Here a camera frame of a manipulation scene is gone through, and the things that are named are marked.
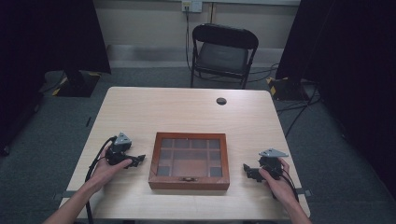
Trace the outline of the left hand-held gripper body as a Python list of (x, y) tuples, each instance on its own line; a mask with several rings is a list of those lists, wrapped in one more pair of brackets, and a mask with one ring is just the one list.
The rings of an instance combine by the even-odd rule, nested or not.
[(123, 132), (112, 141), (106, 151), (106, 159), (110, 165), (115, 165), (128, 158), (125, 151), (132, 145), (132, 140)]

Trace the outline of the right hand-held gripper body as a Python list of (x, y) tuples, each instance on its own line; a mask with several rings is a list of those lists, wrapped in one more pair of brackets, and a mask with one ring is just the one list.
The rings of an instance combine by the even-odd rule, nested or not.
[(279, 158), (288, 157), (288, 154), (274, 148), (269, 148), (259, 153), (259, 164), (273, 179), (279, 179), (282, 174), (282, 165)]

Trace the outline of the wooden box with glass lid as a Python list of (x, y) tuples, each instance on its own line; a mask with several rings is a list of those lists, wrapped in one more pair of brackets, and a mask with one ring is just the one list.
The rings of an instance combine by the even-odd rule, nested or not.
[(148, 184), (152, 189), (227, 190), (225, 133), (157, 133)]

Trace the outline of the person's right hand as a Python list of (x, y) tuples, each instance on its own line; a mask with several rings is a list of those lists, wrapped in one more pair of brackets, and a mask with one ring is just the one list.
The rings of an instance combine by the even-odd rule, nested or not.
[(287, 206), (298, 203), (288, 180), (285, 178), (280, 178), (278, 180), (273, 179), (270, 174), (262, 168), (259, 170), (259, 173), (266, 180), (269, 188), (282, 205)]

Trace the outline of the person's left hand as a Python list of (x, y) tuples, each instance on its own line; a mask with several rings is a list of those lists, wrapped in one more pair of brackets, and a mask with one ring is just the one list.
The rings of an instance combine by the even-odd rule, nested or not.
[(108, 183), (113, 176), (120, 170), (128, 167), (132, 163), (131, 159), (126, 159), (118, 164), (110, 165), (107, 159), (100, 159), (89, 179), (89, 184), (94, 192), (101, 189), (106, 183)]

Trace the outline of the black stand base yellow tape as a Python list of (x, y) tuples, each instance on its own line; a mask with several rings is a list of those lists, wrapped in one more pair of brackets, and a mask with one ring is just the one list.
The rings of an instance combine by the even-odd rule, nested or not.
[(301, 82), (294, 82), (287, 77), (275, 79), (269, 77), (266, 79), (269, 92), (275, 100), (279, 101), (307, 101), (308, 95), (304, 90)]
[(94, 72), (70, 70), (65, 71), (65, 78), (52, 93), (58, 97), (86, 97), (89, 98), (101, 75)]

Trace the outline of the black folding chair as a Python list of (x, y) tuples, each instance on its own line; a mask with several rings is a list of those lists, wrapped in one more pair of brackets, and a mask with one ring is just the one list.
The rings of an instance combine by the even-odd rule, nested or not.
[(191, 87), (195, 73), (231, 77), (244, 89), (259, 46), (259, 39), (246, 29), (204, 23), (192, 31)]

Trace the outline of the white wall outlet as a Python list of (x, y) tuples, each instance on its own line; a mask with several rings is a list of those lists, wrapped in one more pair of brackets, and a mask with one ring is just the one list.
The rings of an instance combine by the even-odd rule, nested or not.
[(182, 0), (181, 10), (183, 12), (201, 13), (203, 10), (203, 2), (198, 0)]

